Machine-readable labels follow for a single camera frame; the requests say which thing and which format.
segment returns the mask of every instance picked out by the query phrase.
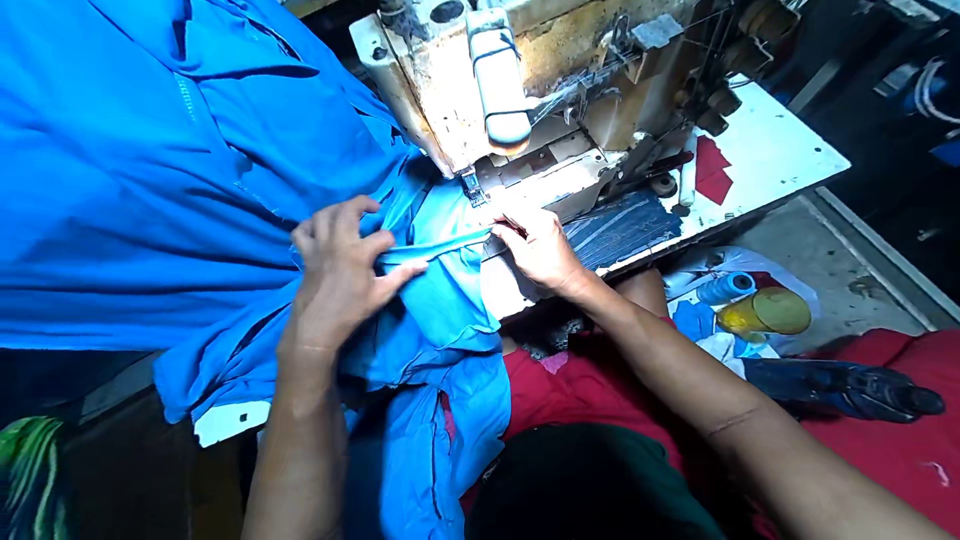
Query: green fabric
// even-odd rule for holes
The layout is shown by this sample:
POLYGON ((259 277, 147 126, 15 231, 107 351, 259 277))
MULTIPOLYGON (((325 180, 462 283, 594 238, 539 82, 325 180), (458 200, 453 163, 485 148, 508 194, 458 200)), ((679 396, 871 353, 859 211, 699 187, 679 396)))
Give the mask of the green fabric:
POLYGON ((9 540, 65 540, 66 505, 57 482, 57 431, 63 422, 33 416, 0 431, 3 530, 9 540))
POLYGON ((663 446, 603 424, 547 426, 511 439, 485 475, 467 539, 719 539, 723 532, 663 446))

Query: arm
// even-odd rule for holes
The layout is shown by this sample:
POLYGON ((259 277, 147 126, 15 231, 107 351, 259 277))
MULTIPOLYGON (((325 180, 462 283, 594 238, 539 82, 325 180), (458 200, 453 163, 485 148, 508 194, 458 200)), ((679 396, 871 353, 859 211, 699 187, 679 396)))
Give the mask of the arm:
POLYGON ((637 377, 746 480, 789 538, 949 538, 821 445, 779 405, 580 264, 556 215, 496 225, 531 280, 580 307, 637 377))
POLYGON ((323 209, 292 234, 306 270, 276 349, 276 394, 253 473, 244 540, 340 538, 347 432, 337 397, 337 352, 425 262, 377 277, 389 231, 360 238, 360 217, 379 205, 366 196, 323 209))

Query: white table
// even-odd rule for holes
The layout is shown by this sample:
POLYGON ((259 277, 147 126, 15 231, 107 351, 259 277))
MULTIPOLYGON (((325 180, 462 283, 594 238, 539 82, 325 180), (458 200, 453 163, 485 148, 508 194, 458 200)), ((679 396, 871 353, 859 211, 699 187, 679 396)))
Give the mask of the white table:
MULTIPOLYGON (((733 186, 723 204, 717 205, 698 193, 690 214, 682 219, 679 236, 601 268, 597 274, 605 276, 662 257, 850 168, 846 158, 756 83, 735 92, 743 106, 727 119, 727 131, 714 139, 731 164, 725 171, 733 186)), ((684 167, 695 166, 694 163, 684 167)), ((676 195, 660 201, 670 210, 678 199, 676 195)), ((520 292, 514 272, 502 257, 484 261, 481 283, 484 303, 498 319, 535 303, 536 297, 528 298, 520 292)), ((201 446, 206 447, 265 423, 269 411, 269 402, 215 406, 197 420, 194 432, 201 446)))

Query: thread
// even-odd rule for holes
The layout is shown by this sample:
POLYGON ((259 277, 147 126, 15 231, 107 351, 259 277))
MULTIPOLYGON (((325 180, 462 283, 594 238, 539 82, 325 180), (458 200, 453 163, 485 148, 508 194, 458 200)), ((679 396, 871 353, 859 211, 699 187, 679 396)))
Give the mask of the thread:
POLYGON ((754 278, 745 272, 733 272, 697 287, 697 298, 708 306, 721 306, 734 298, 756 292, 754 278))

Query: yellow container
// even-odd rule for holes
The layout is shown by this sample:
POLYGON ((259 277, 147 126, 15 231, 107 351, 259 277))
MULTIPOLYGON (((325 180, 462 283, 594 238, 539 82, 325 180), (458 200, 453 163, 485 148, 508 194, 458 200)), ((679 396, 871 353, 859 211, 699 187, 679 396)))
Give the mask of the yellow container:
POLYGON ((791 335, 810 328, 810 306, 792 290, 765 287, 717 312, 717 326, 747 338, 757 331, 791 335))

